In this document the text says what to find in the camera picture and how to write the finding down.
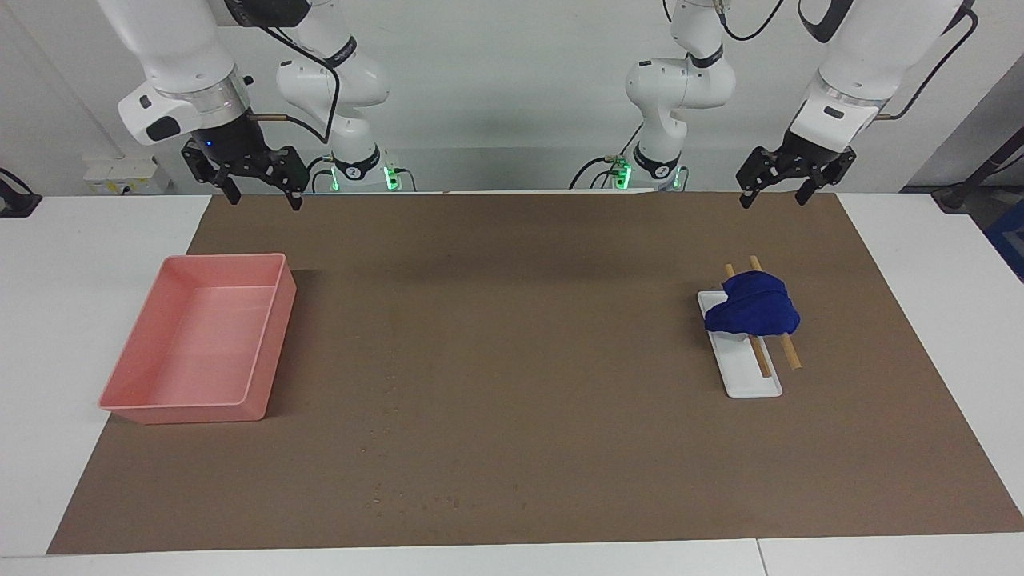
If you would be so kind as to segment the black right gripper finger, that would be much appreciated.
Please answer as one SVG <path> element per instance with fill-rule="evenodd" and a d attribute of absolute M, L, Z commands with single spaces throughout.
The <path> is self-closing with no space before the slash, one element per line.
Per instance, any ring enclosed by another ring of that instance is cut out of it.
<path fill-rule="evenodd" d="M 189 167 L 189 171 L 196 182 L 203 186 L 215 186 L 231 205 L 237 205 L 240 202 L 242 193 L 234 186 L 230 168 L 215 166 L 197 142 L 186 142 L 182 147 L 182 159 L 186 162 L 186 166 Z"/>
<path fill-rule="evenodd" d="M 300 211 L 304 190 L 310 184 L 310 169 L 295 147 L 285 146 L 268 153 L 268 182 L 285 194 L 292 211 Z"/>

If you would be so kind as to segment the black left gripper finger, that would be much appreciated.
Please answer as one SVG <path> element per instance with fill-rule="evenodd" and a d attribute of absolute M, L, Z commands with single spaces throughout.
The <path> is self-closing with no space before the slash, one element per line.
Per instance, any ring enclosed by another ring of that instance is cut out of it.
<path fill-rule="evenodd" d="M 778 160 L 779 154 L 764 146 L 755 147 L 746 156 L 736 172 L 736 182 L 742 191 L 739 201 L 743 209 L 752 207 L 762 190 L 782 181 Z"/>
<path fill-rule="evenodd" d="M 796 193 L 797 204 L 805 206 L 809 200 L 823 187 L 837 186 L 847 174 L 847 171 L 856 160 L 855 150 L 844 150 L 833 160 L 818 164 L 810 160 L 805 161 L 804 170 L 806 179 Z"/>

